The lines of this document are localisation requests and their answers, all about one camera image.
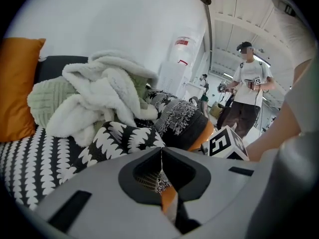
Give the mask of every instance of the light green knit pillow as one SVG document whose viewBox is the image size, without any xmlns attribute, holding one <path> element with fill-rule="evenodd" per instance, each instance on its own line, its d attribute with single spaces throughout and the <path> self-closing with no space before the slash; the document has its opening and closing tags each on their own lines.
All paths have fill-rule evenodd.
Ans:
<svg viewBox="0 0 319 239">
<path fill-rule="evenodd" d="M 35 84 L 27 98 L 35 123 L 46 128 L 55 110 L 73 94 L 75 88 L 63 76 Z"/>
</svg>

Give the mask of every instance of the dark pants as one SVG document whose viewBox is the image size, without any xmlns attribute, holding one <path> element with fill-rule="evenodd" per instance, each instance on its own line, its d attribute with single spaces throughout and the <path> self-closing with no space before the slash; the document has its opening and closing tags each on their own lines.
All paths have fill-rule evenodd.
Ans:
<svg viewBox="0 0 319 239">
<path fill-rule="evenodd" d="M 232 127 L 235 123 L 237 123 L 235 132 L 243 138 L 255 124 L 259 111 L 259 106 L 233 102 L 223 126 L 228 125 Z"/>
</svg>

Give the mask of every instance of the white ceiling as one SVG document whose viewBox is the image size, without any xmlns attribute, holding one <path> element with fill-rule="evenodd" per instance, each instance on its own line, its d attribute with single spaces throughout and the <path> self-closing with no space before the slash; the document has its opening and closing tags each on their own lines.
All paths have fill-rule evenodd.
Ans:
<svg viewBox="0 0 319 239">
<path fill-rule="evenodd" d="M 290 51 L 278 28 L 271 0 L 212 0 L 212 73 L 234 75 L 242 62 L 237 46 L 249 41 L 271 64 L 276 89 L 264 94 L 268 104 L 281 107 L 293 80 Z"/>
</svg>

